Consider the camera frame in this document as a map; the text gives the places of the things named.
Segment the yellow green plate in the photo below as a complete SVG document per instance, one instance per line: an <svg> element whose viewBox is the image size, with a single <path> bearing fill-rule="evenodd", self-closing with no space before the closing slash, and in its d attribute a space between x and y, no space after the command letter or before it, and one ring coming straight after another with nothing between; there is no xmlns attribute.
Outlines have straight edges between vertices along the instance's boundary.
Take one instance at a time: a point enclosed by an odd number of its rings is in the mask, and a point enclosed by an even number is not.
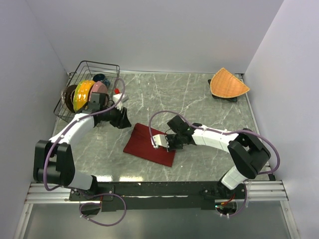
<svg viewBox="0 0 319 239"><path fill-rule="evenodd" d="M79 111L88 102L89 94L94 84L93 80L83 80L77 85L73 99L75 112Z"/></svg>

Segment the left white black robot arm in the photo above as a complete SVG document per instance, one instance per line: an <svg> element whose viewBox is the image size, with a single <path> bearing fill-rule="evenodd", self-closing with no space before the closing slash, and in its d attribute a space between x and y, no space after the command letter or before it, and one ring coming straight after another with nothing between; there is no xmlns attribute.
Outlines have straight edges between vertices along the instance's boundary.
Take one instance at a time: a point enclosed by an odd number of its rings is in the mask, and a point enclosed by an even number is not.
<svg viewBox="0 0 319 239"><path fill-rule="evenodd" d="M57 135L49 140L40 140L35 145L33 178L42 182L46 190L51 191L63 186L81 191L87 200L94 200L99 194L96 176L79 172L75 168L72 149L98 123L109 122L113 127L124 129L131 127L127 116L127 108L123 102L127 100L123 93L112 96L113 104L107 105L105 93L92 93L88 102L80 109L72 121Z"/></svg>

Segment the aluminium extrusion rail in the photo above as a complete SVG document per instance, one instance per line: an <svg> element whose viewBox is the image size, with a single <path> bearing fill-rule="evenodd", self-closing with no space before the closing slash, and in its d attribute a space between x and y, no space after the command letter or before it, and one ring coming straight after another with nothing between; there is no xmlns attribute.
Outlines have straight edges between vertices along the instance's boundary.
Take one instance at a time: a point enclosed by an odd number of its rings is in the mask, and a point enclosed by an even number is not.
<svg viewBox="0 0 319 239"><path fill-rule="evenodd" d="M248 201L287 201L288 195L282 181L248 181ZM69 199L71 190L58 188L46 191L42 184L32 183L29 187L26 204L64 204L72 203Z"/></svg>

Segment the dark teal mug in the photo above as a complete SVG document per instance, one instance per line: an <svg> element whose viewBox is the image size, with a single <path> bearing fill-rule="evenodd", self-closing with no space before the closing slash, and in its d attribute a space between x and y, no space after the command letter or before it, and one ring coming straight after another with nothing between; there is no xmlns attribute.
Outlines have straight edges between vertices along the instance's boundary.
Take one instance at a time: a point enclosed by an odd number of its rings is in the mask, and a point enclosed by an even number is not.
<svg viewBox="0 0 319 239"><path fill-rule="evenodd" d="M92 80L94 82L102 82L107 88L110 86L111 82L104 74L96 74Z"/></svg>

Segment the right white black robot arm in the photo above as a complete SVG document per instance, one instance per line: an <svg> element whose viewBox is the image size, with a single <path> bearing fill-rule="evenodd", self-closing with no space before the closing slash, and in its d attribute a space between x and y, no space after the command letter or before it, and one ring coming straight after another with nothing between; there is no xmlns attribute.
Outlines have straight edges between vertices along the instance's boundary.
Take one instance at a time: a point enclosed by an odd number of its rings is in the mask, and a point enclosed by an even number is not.
<svg viewBox="0 0 319 239"><path fill-rule="evenodd" d="M166 136L169 151L192 144L213 147L231 155L234 166L220 179L218 186L219 195L225 199L235 193L239 184L247 179L255 179L271 157L261 140L247 133L248 129L230 135L226 130L217 133L200 123L191 127L180 116L174 116L167 125L174 132Z"/></svg>

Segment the pink dotted plate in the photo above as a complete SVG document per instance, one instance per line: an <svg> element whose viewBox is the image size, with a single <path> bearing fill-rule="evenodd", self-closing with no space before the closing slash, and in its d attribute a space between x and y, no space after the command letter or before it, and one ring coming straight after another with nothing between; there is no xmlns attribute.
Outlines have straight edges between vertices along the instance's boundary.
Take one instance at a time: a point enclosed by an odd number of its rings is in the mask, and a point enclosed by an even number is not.
<svg viewBox="0 0 319 239"><path fill-rule="evenodd" d="M89 95L89 100L91 100L91 97L92 97L93 93L108 94L108 89L107 89L106 85L103 82L98 81L91 88L90 95Z"/></svg>

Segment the dark red cloth napkin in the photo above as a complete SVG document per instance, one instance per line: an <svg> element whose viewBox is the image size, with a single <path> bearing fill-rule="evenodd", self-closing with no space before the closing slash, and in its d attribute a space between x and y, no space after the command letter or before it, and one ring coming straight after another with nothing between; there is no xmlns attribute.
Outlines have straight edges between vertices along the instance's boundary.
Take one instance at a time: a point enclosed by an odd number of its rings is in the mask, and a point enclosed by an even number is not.
<svg viewBox="0 0 319 239"><path fill-rule="evenodd" d="M154 148L149 127L141 123L135 124L123 152L168 167L172 167L175 157L175 151L167 152L162 147Z"/></svg>

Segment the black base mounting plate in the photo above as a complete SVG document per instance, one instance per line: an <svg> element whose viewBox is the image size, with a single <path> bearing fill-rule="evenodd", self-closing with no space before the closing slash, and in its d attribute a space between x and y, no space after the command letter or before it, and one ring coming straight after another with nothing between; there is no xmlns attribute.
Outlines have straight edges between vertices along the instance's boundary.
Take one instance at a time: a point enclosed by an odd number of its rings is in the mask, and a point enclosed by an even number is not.
<svg viewBox="0 0 319 239"><path fill-rule="evenodd" d="M72 190L71 202L97 203L102 212L117 210L192 209L214 210L216 200L244 199L239 184L229 190L217 181L99 182L97 196Z"/></svg>

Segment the dark brown plate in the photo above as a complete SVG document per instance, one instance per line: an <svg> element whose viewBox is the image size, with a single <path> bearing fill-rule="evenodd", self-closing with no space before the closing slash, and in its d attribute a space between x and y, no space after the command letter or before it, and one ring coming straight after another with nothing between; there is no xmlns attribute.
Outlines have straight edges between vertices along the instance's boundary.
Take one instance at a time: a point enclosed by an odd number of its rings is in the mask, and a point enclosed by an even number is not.
<svg viewBox="0 0 319 239"><path fill-rule="evenodd" d="M62 107L72 113L75 113L73 99L74 99L76 88L77 88L77 85L70 85L66 87L61 92L61 97L60 97Z"/></svg>

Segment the orange woven fan basket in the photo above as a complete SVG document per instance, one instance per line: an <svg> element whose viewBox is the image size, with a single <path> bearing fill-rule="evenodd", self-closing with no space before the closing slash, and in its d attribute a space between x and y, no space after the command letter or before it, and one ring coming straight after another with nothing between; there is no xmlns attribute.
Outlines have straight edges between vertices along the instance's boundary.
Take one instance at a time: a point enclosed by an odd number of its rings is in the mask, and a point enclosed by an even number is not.
<svg viewBox="0 0 319 239"><path fill-rule="evenodd" d="M229 99L241 96L250 88L225 68L221 68L210 81L212 95Z"/></svg>

